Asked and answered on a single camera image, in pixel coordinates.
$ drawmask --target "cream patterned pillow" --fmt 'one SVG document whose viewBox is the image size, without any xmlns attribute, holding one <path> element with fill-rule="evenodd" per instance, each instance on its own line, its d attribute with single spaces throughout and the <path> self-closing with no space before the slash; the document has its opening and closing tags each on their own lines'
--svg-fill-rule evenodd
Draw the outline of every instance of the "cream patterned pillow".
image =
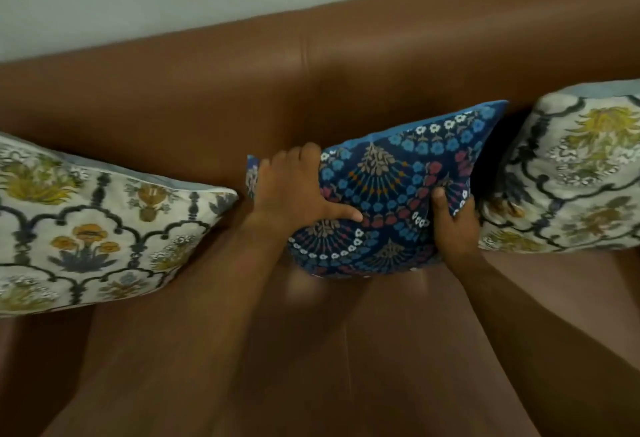
<svg viewBox="0 0 640 437">
<path fill-rule="evenodd" d="M 576 85 L 541 98 L 481 215 L 484 249 L 639 245 L 640 82 Z"/>
<path fill-rule="evenodd" d="M 0 134 L 0 315 L 163 287 L 237 198 Z"/>
</svg>

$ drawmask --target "hand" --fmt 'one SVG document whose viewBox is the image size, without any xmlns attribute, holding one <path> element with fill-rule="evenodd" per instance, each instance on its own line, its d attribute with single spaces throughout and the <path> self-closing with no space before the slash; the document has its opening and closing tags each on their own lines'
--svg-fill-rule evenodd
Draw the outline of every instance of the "hand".
<svg viewBox="0 0 640 437">
<path fill-rule="evenodd" d="M 289 236 L 321 219 L 351 219 L 362 214 L 352 206 L 327 201 L 320 194 L 318 169 L 321 150 L 315 143 L 281 150 L 273 159 L 264 159 L 258 170 L 253 214 L 267 219 Z"/>
<path fill-rule="evenodd" d="M 465 206 L 455 218 L 449 214 L 449 205 L 444 189 L 439 187 L 431 196 L 433 206 L 433 222 L 436 247 L 440 251 L 444 263 L 453 270 L 468 263 L 484 262 L 478 248 L 480 223 L 476 218 L 476 203 L 470 196 Z"/>
</svg>

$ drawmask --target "brown leather sofa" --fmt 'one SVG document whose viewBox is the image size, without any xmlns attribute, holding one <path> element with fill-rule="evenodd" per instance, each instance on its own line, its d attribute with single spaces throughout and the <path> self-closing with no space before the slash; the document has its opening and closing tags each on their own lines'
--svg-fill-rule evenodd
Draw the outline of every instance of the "brown leather sofa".
<svg viewBox="0 0 640 437">
<path fill-rule="evenodd" d="M 243 191 L 248 153 L 631 77 L 640 0 L 352 0 L 0 65 L 0 129 Z M 635 251 L 489 257 L 640 367 Z M 148 297 L 0 321 L 0 433 L 37 435 Z M 284 258 L 215 435 L 537 433 L 444 267 L 326 282 Z"/>
</svg>

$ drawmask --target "throw pillow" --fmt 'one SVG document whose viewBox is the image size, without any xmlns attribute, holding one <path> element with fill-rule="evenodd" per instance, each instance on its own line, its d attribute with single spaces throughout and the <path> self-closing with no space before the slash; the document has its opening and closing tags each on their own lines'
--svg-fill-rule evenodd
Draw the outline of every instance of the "throw pillow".
<svg viewBox="0 0 640 437">
<path fill-rule="evenodd" d="M 236 199 L 0 134 L 0 315 L 163 287 Z"/>
<path fill-rule="evenodd" d="M 430 193 L 444 186 L 452 214 L 465 204 L 469 176 L 506 101 L 494 101 L 349 140 L 325 149 L 323 196 L 357 207 L 362 223 L 324 220 L 289 239 L 294 260 L 333 278 L 389 274 L 437 260 Z M 259 160 L 250 157 L 247 189 L 255 190 Z"/>
<path fill-rule="evenodd" d="M 480 246 L 538 253 L 640 244 L 639 172 L 640 82 L 546 95 L 481 203 Z"/>
</svg>

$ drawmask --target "forearm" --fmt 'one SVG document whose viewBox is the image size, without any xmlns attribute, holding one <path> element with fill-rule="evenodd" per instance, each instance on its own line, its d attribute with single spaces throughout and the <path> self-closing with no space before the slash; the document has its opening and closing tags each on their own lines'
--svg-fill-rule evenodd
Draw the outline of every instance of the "forearm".
<svg viewBox="0 0 640 437">
<path fill-rule="evenodd" d="M 223 249 L 149 296 L 129 337 L 45 436 L 207 435 L 286 239 L 250 215 Z"/>
<path fill-rule="evenodd" d="M 640 372 L 483 258 L 452 267 L 543 437 L 640 435 Z"/>
</svg>

